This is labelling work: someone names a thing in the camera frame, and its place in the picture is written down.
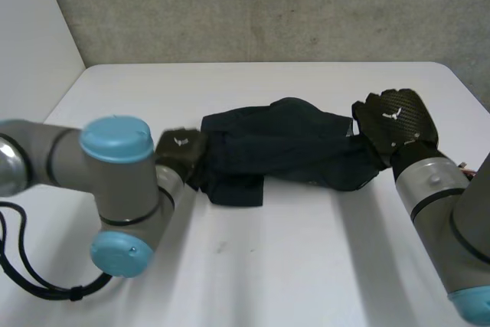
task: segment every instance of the white wall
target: white wall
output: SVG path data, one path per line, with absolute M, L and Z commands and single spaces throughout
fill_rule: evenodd
M 0 0 L 0 119 L 43 121 L 84 69 L 56 0 Z

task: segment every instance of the folded garment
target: folded garment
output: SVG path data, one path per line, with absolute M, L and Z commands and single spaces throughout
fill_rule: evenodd
M 351 118 L 301 99 L 205 116 L 201 131 L 207 154 L 190 184 L 215 204 L 261 206 L 264 175 L 353 191 L 378 174 Z

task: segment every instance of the white logo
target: white logo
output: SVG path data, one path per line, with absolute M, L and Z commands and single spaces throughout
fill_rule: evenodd
M 177 143 L 179 146 L 183 146 L 183 145 L 187 145 L 189 143 L 189 140 L 186 138 L 180 141 L 174 137 L 174 142 Z
M 398 116 L 400 115 L 400 113 L 401 113 L 401 108 L 399 108 L 398 111 L 395 114 L 385 114 L 385 113 L 383 113 L 383 116 L 385 118 L 388 118 L 388 119 L 397 120 L 398 119 Z

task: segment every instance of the dark fabric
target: dark fabric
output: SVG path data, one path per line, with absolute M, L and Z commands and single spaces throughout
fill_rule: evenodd
M 378 173 L 367 143 L 346 136 L 352 119 L 285 98 L 206 116 L 208 150 L 194 183 L 215 204 L 260 206 L 263 176 L 359 189 Z

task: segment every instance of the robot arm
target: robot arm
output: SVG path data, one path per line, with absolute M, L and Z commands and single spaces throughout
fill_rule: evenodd
M 437 150 L 432 119 L 411 90 L 370 95 L 353 113 L 379 163 L 393 167 L 398 194 L 449 299 L 468 322 L 490 325 L 490 155 L 469 181 Z
M 189 144 L 176 145 L 176 134 Z M 0 197 L 36 184 L 92 193 L 101 221 L 90 247 L 93 262 L 111 276 L 138 276 L 204 145 L 204 135 L 181 129 L 164 132 L 154 152 L 149 127 L 128 116 L 98 119 L 82 130 L 6 121 L 0 123 Z

